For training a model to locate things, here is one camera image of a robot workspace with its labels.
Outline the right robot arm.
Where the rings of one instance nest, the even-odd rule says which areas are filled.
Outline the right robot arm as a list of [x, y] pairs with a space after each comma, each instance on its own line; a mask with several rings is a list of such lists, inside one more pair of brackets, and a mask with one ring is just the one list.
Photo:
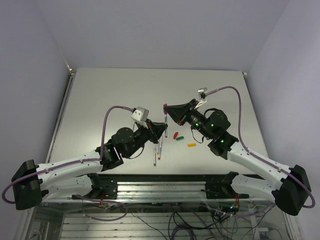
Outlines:
[[271, 159], [262, 161], [258, 153], [245, 150], [239, 140], [228, 133], [230, 122], [222, 110], [211, 109], [211, 115], [205, 117], [196, 106], [198, 101], [180, 105], [164, 105], [163, 111], [179, 126], [190, 124], [209, 140], [210, 151], [225, 160], [237, 163], [259, 177], [252, 178], [238, 172], [229, 172], [221, 181], [220, 192], [226, 198], [237, 194], [260, 197], [274, 203], [283, 212], [297, 216], [305, 204], [310, 183], [303, 167], [289, 167]]

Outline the red pen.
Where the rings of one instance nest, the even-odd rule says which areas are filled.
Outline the red pen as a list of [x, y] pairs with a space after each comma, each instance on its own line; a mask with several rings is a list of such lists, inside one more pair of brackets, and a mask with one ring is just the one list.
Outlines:
[[158, 157], [157, 159], [160, 160], [162, 156], [162, 149], [163, 149], [163, 137], [159, 140], [159, 146], [158, 146]]

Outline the yellow pen cap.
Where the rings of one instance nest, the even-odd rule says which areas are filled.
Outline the yellow pen cap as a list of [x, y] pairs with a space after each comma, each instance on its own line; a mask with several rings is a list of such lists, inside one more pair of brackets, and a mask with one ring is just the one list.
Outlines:
[[193, 142], [193, 143], [188, 143], [187, 146], [188, 146], [188, 147], [194, 147], [194, 146], [196, 146], [196, 143], [195, 143], [195, 142]]

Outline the green pen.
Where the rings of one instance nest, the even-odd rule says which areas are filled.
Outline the green pen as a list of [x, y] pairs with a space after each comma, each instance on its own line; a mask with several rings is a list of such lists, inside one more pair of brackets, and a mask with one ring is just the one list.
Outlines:
[[153, 147], [153, 166], [157, 166], [157, 144], [154, 145]]

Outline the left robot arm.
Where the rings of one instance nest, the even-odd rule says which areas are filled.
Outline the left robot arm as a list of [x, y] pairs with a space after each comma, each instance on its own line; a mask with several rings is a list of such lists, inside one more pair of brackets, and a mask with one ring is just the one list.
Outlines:
[[104, 145], [82, 156], [56, 163], [35, 164], [34, 160], [27, 160], [11, 178], [12, 204], [22, 211], [62, 196], [96, 199], [106, 192], [97, 179], [98, 173], [119, 167], [147, 142], [157, 144], [167, 127], [164, 122], [147, 119], [137, 123], [136, 131], [120, 128]]

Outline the purple pen cap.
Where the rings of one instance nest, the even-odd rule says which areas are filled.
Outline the purple pen cap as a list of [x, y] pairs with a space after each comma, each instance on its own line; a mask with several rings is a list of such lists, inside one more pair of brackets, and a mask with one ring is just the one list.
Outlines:
[[165, 115], [167, 115], [166, 107], [167, 107], [167, 104], [165, 103], [165, 104], [163, 105], [163, 113], [164, 113]]

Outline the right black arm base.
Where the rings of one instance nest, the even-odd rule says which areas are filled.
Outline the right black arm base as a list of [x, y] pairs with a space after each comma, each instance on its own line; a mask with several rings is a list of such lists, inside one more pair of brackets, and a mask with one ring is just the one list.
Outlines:
[[233, 171], [228, 174], [210, 175], [200, 191], [206, 194], [207, 199], [235, 199], [239, 194], [235, 192], [231, 184], [239, 175]]

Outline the aluminium frame rail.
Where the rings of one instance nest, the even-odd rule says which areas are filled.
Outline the aluminium frame rail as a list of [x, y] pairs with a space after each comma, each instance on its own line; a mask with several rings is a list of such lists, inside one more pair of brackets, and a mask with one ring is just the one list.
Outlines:
[[103, 200], [121, 203], [169, 203], [233, 201], [236, 195], [214, 192], [204, 182], [112, 182], [111, 187], [100, 194], [85, 195], [89, 188], [83, 184], [53, 186], [42, 203], [74, 203], [80, 201], [78, 195], [101, 202]]

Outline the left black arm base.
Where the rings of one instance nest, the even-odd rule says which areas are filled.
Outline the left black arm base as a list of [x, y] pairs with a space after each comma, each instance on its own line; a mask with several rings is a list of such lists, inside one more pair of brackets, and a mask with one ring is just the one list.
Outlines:
[[94, 200], [115, 200], [117, 198], [118, 184], [112, 178], [89, 173], [77, 177], [76, 183], [81, 187], [80, 190], [75, 191], [72, 199], [79, 199], [78, 196]]

